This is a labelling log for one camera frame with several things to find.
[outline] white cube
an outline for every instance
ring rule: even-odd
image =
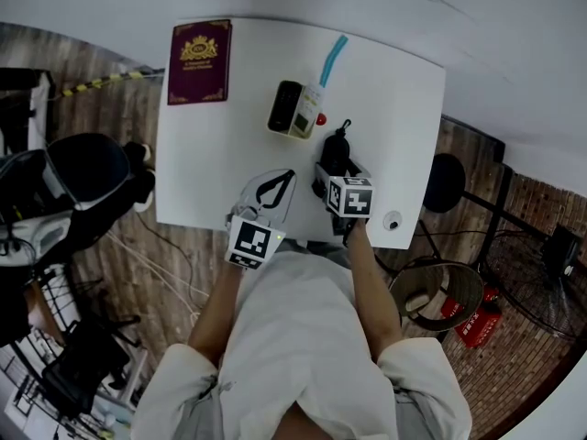
[[[369,218],[375,188],[369,178],[330,176],[327,205],[341,218]]]
[[[233,215],[228,250],[224,257],[247,269],[258,269],[267,262],[285,238],[285,233]]]

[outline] book cover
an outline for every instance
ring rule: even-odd
[[[231,35],[229,19],[173,29],[168,105],[226,101]]]

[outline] black and yellow tape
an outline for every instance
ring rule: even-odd
[[[88,83],[78,84],[73,88],[69,88],[67,90],[63,90],[60,92],[56,98],[61,98],[62,96],[73,96],[74,94],[85,92],[92,88],[102,88],[105,84],[110,84],[114,82],[122,82],[124,80],[137,80],[140,78],[151,78],[151,77],[158,77],[163,76],[165,73],[165,69],[158,69],[158,70],[151,70],[151,71],[127,71],[125,73],[112,73],[106,77],[96,78]]]

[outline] red box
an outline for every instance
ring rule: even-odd
[[[450,297],[447,297],[440,310],[445,318],[461,311],[462,306]],[[468,321],[455,327],[455,331],[465,346],[480,347],[487,343],[500,319],[502,319],[502,312],[499,307],[495,303],[483,302]]]

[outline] white shirt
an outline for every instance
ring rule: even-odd
[[[283,252],[247,271],[218,374],[226,440],[271,439],[294,402],[335,439],[397,440],[394,386],[426,400],[442,438],[469,436],[469,407],[438,341],[398,342],[375,364],[353,303],[350,272],[325,258]],[[190,347],[170,347],[133,438],[172,438],[198,380],[216,374],[206,362]]]

